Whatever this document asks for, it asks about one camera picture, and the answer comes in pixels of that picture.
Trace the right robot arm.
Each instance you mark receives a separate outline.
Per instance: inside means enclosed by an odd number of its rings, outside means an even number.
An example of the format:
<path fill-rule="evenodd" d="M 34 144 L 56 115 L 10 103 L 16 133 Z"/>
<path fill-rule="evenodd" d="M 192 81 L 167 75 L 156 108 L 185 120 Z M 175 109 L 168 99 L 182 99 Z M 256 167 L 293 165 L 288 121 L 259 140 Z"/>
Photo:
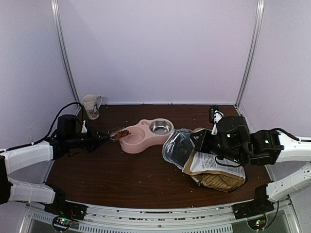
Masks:
<path fill-rule="evenodd" d="M 296 172 L 273 183 L 258 187 L 249 203 L 253 214 L 260 214 L 268 204 L 282 199 L 311 183 L 311 140 L 274 128 L 250 133 L 243 116 L 225 116 L 214 123 L 215 130 L 199 130 L 190 135 L 194 149 L 227 159 L 233 167 L 246 164 L 264 166 L 288 161 L 304 161 Z"/>

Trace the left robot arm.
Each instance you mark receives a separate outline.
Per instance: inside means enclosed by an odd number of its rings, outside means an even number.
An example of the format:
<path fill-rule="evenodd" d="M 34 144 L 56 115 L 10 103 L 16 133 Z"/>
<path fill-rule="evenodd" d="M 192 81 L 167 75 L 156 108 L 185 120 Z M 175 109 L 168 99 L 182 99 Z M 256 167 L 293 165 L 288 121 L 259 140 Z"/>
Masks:
<path fill-rule="evenodd" d="M 57 120 L 54 133 L 34 143 L 8 148 L 0 153 L 0 202 L 38 202 L 50 205 L 60 216 L 70 211 L 65 193 L 53 186 L 34 184 L 9 178 L 9 175 L 25 167 L 41 162 L 55 161 L 68 155 L 72 149 L 86 149 L 93 152 L 110 139 L 106 133 L 81 124 L 76 131 L 78 118 L 62 115 Z"/>

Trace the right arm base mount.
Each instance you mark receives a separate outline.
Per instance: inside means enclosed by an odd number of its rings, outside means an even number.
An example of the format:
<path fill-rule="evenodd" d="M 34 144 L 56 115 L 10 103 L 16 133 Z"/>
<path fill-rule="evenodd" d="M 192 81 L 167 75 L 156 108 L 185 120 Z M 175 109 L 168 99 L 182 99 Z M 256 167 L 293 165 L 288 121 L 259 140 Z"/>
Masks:
<path fill-rule="evenodd" d="M 274 204 L 268 200 L 251 200 L 232 206 L 235 219 L 246 219 L 248 226 L 262 231 L 268 225 L 267 212 L 274 210 Z"/>

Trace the pink double pet bowl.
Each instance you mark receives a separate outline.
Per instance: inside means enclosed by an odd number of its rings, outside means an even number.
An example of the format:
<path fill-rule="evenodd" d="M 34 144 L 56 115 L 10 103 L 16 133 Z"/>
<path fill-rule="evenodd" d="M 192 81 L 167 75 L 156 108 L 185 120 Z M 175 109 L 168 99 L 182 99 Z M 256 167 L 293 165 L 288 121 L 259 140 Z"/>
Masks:
<path fill-rule="evenodd" d="M 137 154 L 151 146 L 163 145 L 173 133 L 174 125 L 164 118 L 142 119 L 126 130 L 130 134 L 120 140 L 121 149 L 128 154 Z"/>

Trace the dog food bag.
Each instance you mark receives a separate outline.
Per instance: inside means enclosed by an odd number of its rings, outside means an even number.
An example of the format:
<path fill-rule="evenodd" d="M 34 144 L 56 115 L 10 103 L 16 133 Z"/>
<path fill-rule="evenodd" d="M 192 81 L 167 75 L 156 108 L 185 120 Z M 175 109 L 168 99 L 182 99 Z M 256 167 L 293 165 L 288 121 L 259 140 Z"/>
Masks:
<path fill-rule="evenodd" d="M 216 155 L 194 150 L 191 130 L 173 130 L 162 147 L 163 159 L 189 175 L 199 186 L 231 192 L 246 183 L 242 166 L 224 159 L 216 163 Z"/>

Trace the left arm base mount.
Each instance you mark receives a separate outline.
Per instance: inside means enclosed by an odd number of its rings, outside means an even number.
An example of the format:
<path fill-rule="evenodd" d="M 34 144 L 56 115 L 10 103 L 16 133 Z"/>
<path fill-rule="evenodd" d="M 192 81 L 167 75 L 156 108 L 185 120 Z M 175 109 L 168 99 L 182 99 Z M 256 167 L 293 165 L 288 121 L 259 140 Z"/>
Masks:
<path fill-rule="evenodd" d="M 84 204 L 69 202 L 63 190 L 53 185 L 48 185 L 54 192 L 54 201 L 51 204 L 43 204 L 44 210 L 56 215 L 52 220 L 52 227 L 57 233 L 67 231 L 73 223 L 84 220 L 87 206 Z"/>

